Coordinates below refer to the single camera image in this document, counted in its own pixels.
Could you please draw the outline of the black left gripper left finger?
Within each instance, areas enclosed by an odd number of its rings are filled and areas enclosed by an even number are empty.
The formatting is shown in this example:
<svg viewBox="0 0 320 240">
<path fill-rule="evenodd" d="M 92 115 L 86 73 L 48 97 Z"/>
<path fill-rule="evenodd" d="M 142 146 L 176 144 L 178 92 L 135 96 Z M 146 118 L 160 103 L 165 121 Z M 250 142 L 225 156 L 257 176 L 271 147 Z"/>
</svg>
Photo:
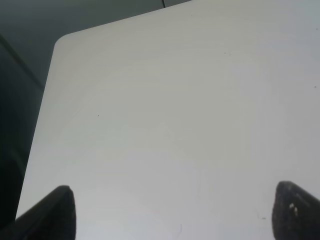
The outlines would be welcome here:
<svg viewBox="0 0 320 240">
<path fill-rule="evenodd" d="M 72 189 L 61 185 L 0 231 L 2 240 L 74 240 L 76 205 Z"/>
</svg>

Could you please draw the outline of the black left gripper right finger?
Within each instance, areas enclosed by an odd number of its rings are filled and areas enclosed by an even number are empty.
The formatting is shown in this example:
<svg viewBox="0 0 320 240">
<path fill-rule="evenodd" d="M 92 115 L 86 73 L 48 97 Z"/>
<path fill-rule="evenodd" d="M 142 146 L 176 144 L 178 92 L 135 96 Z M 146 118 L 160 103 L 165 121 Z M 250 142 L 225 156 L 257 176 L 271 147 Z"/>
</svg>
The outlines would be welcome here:
<svg viewBox="0 0 320 240">
<path fill-rule="evenodd" d="M 291 181 L 280 181 L 271 215 L 276 240 L 318 240 L 320 200 Z"/>
</svg>

